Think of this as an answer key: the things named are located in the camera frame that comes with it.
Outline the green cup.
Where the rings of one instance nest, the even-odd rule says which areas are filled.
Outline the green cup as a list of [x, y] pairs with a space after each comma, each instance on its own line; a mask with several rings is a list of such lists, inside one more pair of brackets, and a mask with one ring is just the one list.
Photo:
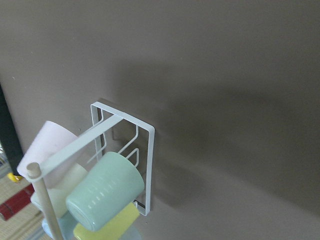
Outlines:
[[124, 156], [107, 152], [66, 197], [70, 214], [96, 232], [144, 190], [137, 168]]

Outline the pink cup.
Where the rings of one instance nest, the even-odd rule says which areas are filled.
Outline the pink cup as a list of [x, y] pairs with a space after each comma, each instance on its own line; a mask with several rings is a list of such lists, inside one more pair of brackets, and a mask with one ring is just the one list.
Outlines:
[[[49, 157], [77, 138], [78, 137], [75, 134], [59, 124], [52, 121], [46, 121], [20, 161], [17, 172], [24, 178], [27, 177], [28, 164], [33, 162], [41, 164], [45, 162]], [[79, 151], [48, 173], [44, 178], [47, 188], [53, 188], [65, 176], [66, 172], [73, 163], [78, 160], [81, 154], [82, 152]]]

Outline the yellow cup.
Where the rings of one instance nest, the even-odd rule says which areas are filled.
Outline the yellow cup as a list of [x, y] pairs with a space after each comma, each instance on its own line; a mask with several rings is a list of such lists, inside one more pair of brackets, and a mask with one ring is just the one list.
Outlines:
[[73, 230], [77, 240], [141, 240], [133, 223], [140, 213], [133, 203], [128, 204], [98, 231], [90, 231], [80, 223]]

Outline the cream white cup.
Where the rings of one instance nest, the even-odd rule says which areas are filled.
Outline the cream white cup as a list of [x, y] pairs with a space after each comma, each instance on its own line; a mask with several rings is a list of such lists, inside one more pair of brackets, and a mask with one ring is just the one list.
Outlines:
[[57, 218], [67, 212], [66, 198], [73, 189], [86, 177], [88, 171], [75, 163], [53, 187], [48, 187], [48, 195]]

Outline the light blue cup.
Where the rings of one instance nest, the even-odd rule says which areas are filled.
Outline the light blue cup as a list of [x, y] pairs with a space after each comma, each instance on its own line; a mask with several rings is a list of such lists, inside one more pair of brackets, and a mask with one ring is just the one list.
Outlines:
[[[74, 238], [74, 229], [78, 224], [78, 221], [67, 211], [62, 217], [57, 219], [63, 239], [71, 240]], [[53, 234], [49, 228], [47, 220], [42, 220], [42, 228], [44, 232], [53, 239]]]

